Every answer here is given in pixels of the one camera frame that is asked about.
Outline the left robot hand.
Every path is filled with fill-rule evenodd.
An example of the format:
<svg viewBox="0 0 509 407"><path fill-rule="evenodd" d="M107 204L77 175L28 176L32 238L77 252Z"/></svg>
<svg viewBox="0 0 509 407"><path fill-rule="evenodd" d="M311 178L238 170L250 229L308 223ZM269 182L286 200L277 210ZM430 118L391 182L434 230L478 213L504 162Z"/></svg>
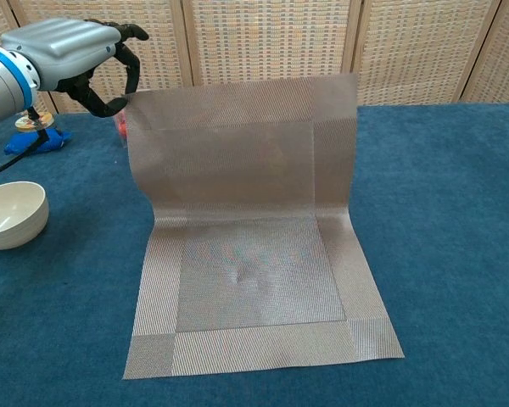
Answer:
<svg viewBox="0 0 509 407"><path fill-rule="evenodd" d="M105 118L118 114L126 96L137 90L140 61L125 45L130 38L147 41L149 34L136 24L52 18L2 34L1 45L30 61L38 74L38 90L66 93L92 115ZM126 85L122 96L105 102L90 80L111 58L126 67Z"/></svg>

